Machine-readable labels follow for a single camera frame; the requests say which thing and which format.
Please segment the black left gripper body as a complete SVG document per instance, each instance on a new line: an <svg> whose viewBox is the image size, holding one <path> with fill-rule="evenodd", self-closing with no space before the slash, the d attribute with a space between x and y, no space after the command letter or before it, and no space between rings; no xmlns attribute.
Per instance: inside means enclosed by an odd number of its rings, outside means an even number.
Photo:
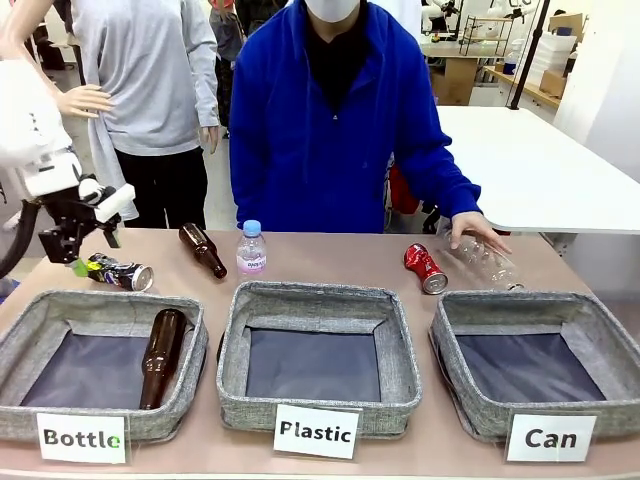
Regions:
<svg viewBox="0 0 640 480"><path fill-rule="evenodd" d="M83 240L94 230L102 231L102 225L109 220L121 221L118 212L103 215L97 205L80 199L47 196L41 203L54 221L53 228L38 234L51 263L67 265L80 257Z"/></svg>

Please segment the person's left hand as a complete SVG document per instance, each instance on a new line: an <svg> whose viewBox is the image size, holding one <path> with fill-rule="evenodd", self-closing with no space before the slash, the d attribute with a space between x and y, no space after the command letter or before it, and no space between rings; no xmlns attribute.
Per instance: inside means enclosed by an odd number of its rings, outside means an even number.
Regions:
<svg viewBox="0 0 640 480"><path fill-rule="evenodd" d="M460 246L464 234L473 234L483 243L504 254L511 254L511 249L491 227L483 214L475 211L454 215L451 219L450 247L455 250Z"/></svg>

